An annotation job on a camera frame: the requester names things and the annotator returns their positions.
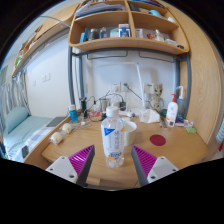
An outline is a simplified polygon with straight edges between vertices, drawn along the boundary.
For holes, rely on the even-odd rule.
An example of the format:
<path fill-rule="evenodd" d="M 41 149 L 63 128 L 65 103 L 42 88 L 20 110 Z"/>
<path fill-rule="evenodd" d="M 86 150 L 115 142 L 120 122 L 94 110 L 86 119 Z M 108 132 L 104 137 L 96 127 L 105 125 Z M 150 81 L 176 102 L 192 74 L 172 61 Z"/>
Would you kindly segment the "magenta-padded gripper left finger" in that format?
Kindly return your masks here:
<path fill-rule="evenodd" d="M 95 147 L 91 145 L 76 152 L 70 157 L 59 157 L 47 168 L 47 171 L 84 187 L 94 156 Z"/>

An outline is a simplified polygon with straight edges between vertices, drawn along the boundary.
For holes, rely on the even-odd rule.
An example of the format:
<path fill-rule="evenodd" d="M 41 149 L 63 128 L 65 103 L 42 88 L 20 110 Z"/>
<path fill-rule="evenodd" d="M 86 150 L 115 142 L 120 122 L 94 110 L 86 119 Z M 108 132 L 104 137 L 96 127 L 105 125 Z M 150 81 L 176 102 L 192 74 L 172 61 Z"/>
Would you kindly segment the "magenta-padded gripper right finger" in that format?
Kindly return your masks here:
<path fill-rule="evenodd" d="M 135 145 L 132 146 L 131 155 L 141 187 L 178 171 L 166 157 L 156 157 Z"/>

